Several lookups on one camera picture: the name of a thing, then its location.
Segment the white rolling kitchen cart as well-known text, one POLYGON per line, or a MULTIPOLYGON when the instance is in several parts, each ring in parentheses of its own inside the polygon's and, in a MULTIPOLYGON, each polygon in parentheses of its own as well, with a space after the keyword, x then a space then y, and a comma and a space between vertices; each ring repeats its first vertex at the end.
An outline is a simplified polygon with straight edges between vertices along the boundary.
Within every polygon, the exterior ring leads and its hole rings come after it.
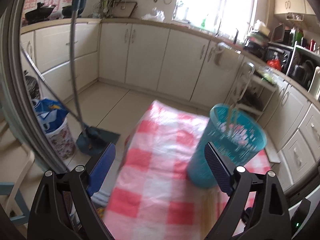
POLYGON ((258 120, 276 90, 277 84, 271 67, 256 66, 245 61, 240 66, 225 103, 258 120))

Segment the red white checkered tablecloth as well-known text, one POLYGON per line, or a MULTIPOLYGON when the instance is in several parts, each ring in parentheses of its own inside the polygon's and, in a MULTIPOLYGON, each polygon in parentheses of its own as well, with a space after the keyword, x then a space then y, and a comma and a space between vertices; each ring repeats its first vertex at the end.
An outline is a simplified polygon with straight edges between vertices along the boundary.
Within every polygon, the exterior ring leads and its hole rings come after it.
MULTIPOLYGON (((208 118, 154 101, 129 135, 103 221, 115 239, 201 239, 205 189, 187 164, 208 118)), ((228 197, 219 190, 216 218, 228 197)))

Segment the white plastic bag on counter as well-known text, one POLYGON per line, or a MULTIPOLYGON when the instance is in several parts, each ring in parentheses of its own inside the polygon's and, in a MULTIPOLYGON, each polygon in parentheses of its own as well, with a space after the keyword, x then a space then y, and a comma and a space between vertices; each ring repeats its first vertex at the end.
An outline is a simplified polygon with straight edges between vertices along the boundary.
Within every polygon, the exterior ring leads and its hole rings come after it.
POLYGON ((164 14, 164 11, 158 10, 156 7, 154 7, 150 13, 142 16, 142 20, 164 22, 165 14, 164 14))

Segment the wall utensil rack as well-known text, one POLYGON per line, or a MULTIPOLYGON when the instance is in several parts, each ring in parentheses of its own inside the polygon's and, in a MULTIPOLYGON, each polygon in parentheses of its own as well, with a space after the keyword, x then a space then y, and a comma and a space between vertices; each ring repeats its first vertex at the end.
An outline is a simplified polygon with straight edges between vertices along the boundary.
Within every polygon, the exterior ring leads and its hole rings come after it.
POLYGON ((138 7, 136 0, 99 0, 93 7, 98 18, 131 18, 138 7))

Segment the green dish soap bottle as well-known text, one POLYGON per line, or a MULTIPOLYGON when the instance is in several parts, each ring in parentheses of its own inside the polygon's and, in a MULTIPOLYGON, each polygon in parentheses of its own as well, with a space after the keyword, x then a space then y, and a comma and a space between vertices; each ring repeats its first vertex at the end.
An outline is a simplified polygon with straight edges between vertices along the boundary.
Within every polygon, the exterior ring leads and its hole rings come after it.
POLYGON ((201 28, 204 29, 206 27, 206 19, 203 19, 201 23, 201 28))

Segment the red plastic bag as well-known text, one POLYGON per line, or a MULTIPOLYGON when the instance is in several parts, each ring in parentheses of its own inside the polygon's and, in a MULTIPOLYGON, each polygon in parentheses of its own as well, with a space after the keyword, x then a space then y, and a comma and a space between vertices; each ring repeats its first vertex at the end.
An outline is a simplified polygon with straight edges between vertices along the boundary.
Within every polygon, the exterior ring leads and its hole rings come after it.
POLYGON ((267 61, 267 65, 278 71, 281 71, 281 63, 279 59, 271 59, 267 61))

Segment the blue white plastic bag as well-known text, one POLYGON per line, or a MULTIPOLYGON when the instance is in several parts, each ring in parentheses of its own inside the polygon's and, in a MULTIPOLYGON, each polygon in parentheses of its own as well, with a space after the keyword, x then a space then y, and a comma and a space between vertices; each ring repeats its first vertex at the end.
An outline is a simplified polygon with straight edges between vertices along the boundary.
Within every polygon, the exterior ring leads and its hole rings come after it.
POLYGON ((31 100, 37 120, 45 133, 57 130, 69 111, 59 102, 48 98, 31 100))

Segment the black wok on stove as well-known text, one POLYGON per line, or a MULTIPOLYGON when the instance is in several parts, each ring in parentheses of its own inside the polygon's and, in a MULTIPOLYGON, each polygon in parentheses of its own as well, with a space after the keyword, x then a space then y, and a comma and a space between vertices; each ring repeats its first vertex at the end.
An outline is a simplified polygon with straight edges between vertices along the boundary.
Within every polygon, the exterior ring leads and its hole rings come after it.
POLYGON ((34 24, 38 22, 48 21, 49 16, 55 9, 56 5, 44 5, 44 3, 37 3, 37 8, 35 10, 25 13, 25 20, 28 24, 34 24))

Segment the white bag holder on cabinet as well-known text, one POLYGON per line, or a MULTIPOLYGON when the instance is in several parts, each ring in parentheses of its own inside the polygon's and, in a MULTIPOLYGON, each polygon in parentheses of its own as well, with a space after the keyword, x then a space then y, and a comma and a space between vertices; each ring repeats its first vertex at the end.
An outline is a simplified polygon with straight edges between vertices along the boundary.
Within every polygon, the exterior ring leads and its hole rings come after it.
POLYGON ((240 53, 224 42, 216 45, 214 64, 224 72, 230 72, 239 66, 240 53))

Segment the white electric kettle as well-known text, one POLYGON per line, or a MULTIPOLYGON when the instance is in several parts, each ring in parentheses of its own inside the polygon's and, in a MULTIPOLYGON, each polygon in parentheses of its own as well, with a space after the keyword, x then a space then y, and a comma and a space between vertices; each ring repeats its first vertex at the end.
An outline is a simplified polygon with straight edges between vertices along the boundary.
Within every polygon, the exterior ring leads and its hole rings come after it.
POLYGON ((317 66, 309 88, 309 93, 316 99, 320 97, 320 66, 317 66))

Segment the floral trash bin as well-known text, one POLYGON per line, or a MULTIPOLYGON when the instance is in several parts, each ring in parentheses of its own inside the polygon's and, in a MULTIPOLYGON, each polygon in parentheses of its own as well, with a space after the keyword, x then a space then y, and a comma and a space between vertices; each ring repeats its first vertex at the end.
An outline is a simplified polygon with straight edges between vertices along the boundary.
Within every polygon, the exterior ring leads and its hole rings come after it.
POLYGON ((56 130, 46 134, 62 160, 70 158, 75 151, 75 142, 68 126, 67 118, 56 130))

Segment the teal perforated plastic basket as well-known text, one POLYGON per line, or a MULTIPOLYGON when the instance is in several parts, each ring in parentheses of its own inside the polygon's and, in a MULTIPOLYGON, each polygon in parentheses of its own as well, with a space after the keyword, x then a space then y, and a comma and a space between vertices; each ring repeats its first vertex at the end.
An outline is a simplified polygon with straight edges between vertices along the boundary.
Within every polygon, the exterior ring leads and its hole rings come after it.
POLYGON ((188 165, 187 175, 200 188, 211 188, 216 180, 204 157, 205 145, 212 142, 218 152, 235 165, 244 166, 267 144, 266 134, 249 115, 239 110, 233 135, 227 135, 226 119, 230 105, 219 103, 209 113, 209 120, 188 165))

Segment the black toaster oven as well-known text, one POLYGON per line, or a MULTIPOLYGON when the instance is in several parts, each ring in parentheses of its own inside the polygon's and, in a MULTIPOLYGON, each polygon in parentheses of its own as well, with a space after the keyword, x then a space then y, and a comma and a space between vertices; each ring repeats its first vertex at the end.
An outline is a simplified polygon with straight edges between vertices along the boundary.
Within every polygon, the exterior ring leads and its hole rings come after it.
POLYGON ((293 47, 280 43, 269 42, 264 61, 277 58, 280 62, 281 72, 286 74, 293 55, 293 47))

